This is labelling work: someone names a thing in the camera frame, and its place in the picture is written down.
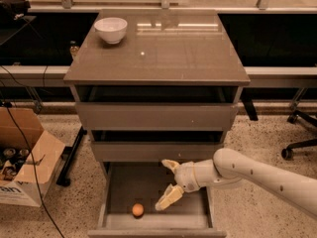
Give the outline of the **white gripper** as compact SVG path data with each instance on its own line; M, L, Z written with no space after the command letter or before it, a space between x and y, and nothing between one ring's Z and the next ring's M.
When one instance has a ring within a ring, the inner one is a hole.
M161 163L174 173L178 185L170 184L155 205L156 211L163 211L180 200L185 192L190 193L200 189L195 177L194 163L179 164L177 161L164 159Z

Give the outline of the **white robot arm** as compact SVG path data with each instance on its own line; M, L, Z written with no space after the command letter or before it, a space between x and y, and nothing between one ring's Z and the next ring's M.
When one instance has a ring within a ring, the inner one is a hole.
M174 174L176 185L170 184L156 203L162 211L183 195L202 187L227 187L246 179L300 211L317 218L317 180L250 159L241 153L222 148L212 159L180 164L173 160L161 163Z

